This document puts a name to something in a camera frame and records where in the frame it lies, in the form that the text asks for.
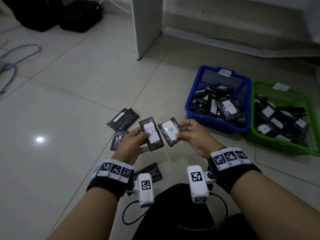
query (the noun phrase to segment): hand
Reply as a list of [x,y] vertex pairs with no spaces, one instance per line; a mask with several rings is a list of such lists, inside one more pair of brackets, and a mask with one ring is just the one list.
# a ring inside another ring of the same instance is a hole
[[111,159],[134,165],[140,154],[148,152],[149,147],[140,146],[147,143],[146,139],[150,136],[150,133],[141,131],[141,128],[138,127],[126,134]]
[[208,158],[210,153],[225,147],[193,119],[184,120],[179,125],[182,132],[178,132],[176,137],[189,143],[200,157]]

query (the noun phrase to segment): left hand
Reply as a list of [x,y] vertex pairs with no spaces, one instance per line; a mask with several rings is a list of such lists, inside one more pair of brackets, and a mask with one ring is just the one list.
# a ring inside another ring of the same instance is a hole
[[123,138],[118,149],[115,151],[111,159],[115,159],[126,164],[134,165],[138,156],[142,153],[148,152],[149,147],[140,147],[147,143],[147,138],[150,133],[142,132],[141,127],[131,130]]

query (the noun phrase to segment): black bag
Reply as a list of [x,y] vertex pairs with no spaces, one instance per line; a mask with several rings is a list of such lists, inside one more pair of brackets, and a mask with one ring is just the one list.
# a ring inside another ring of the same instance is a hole
[[84,33],[102,19],[102,9],[97,1],[77,0],[66,6],[60,14],[62,29]]
[[15,18],[26,28],[44,32],[58,24],[61,0],[3,0]]

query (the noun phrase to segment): black backpack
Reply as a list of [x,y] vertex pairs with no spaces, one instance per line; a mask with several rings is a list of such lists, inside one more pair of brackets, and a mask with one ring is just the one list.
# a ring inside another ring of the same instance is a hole
[[26,28],[44,32],[58,24],[65,6],[61,0],[3,0]]

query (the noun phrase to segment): right hand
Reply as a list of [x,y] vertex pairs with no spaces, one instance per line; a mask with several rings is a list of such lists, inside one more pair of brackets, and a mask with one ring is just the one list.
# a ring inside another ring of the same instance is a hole
[[209,158],[211,153],[225,147],[193,119],[184,120],[179,125],[182,131],[176,133],[176,137],[189,143],[200,157]]

